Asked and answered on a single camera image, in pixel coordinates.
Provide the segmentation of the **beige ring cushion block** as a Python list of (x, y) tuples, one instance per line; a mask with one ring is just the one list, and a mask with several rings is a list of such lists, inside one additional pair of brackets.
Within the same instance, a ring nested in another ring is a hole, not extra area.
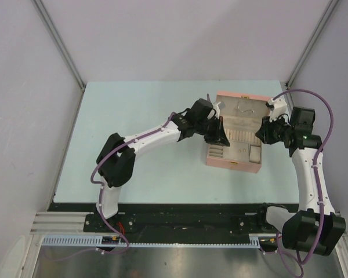
[(249, 149), (249, 161), (259, 164), (261, 161), (262, 149), (259, 146), (251, 145)]

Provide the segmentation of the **pink jewelry box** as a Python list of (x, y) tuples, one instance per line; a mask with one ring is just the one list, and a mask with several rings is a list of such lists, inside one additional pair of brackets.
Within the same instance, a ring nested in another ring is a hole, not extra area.
[(249, 161), (251, 145), (262, 149), (261, 140), (255, 136), (262, 124), (262, 118), (269, 114), (266, 102), (270, 98), (245, 93), (219, 91), (216, 101), (226, 105), (220, 112), (224, 129), (229, 139), (229, 147), (209, 145), (206, 164), (212, 167), (257, 173), (262, 167)]

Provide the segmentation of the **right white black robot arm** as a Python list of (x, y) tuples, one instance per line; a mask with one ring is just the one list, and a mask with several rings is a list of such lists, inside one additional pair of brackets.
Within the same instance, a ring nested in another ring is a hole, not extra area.
[(276, 228), (287, 249), (330, 255), (346, 230), (346, 222), (335, 214), (327, 194), (322, 140), (312, 134), (316, 113), (295, 107), (286, 121), (284, 106), (269, 104), (268, 108), (270, 113), (263, 117), (256, 136), (264, 144), (283, 142), (289, 150), (298, 181), (299, 206), (297, 213), (290, 213), (281, 205), (266, 204), (264, 213), (256, 217), (256, 226), (262, 232)]

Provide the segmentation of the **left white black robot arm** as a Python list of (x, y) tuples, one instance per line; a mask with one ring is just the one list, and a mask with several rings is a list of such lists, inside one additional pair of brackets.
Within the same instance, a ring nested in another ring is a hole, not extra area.
[(200, 98), (191, 108), (171, 113), (166, 122), (153, 129), (127, 137), (110, 135), (90, 177), (91, 183), (100, 185), (97, 226), (106, 232), (115, 228), (121, 188), (131, 179), (136, 160), (145, 153), (195, 134), (203, 136), (207, 144), (229, 147), (220, 115), (224, 107), (221, 101)]

